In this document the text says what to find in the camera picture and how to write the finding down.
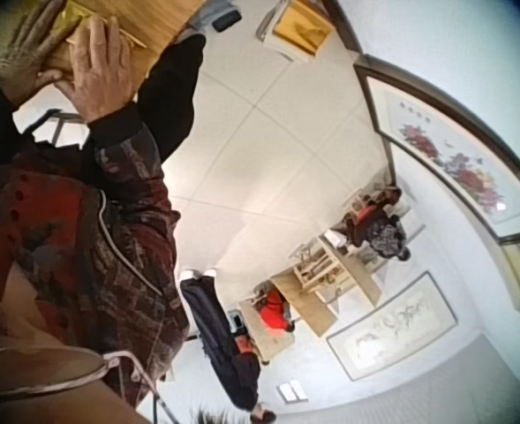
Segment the tiled floor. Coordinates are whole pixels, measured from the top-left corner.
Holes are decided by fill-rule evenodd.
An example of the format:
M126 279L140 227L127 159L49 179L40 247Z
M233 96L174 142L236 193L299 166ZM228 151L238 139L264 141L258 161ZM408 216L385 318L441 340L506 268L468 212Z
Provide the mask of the tiled floor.
M310 64L254 33L276 0L237 0L243 20L208 37L196 122L165 163L183 217L179 269L217 267L227 308L285 268L386 165L352 64L333 34Z

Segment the patterned jacket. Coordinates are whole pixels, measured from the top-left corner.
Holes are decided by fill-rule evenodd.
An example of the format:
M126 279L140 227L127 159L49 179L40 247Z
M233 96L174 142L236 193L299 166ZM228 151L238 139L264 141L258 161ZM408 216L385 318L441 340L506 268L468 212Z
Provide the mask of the patterned jacket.
M0 98L0 125L5 124L0 127L0 136L21 140L14 134L11 117L6 116L11 111L6 102ZM173 231L180 215L171 210L157 146L133 103L91 125L91 135L96 143L87 154L98 164L102 180L99 185L79 178L72 181L81 193L74 237L77 273L72 288L53 281L54 274L51 281L42 279L33 254L27 258L16 255L14 260L42 302L85 324L87 330L80 335L65 334L73 332L73 326L65 326L64 334L56 335L64 343L99 353L130 351L157 379L169 369L188 330L173 271L177 259ZM6 187L13 183L11 175L16 175L15 163L35 170L40 181L45 178L51 185L70 184L69 174L63 176L56 163L50 165L53 171L49 175L37 171L39 158L45 165L55 149L47 147L44 152L36 146L30 148L39 152L29 155L30 160L20 154L16 155L19 161L0 161L0 205ZM78 152L74 152L75 157L81 155ZM49 239L52 230L36 238L34 250L46 247L42 241ZM65 285L63 291L54 290L58 284ZM131 365L124 363L120 372L109 375L107 383L136 405L145 390L141 383L131 381L131 373Z

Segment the wooden tabletop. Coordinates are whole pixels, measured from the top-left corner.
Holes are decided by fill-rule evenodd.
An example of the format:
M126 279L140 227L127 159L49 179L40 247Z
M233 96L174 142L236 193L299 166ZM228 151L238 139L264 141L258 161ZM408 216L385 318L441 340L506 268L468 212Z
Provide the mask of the wooden tabletop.
M0 57L4 53L15 26L37 0L10 0L0 8ZM185 22L205 0L75 0L103 18L117 16L121 28L147 48L132 50L134 85L138 87L150 67L161 55ZM69 50L65 43L48 60L46 67L71 71Z

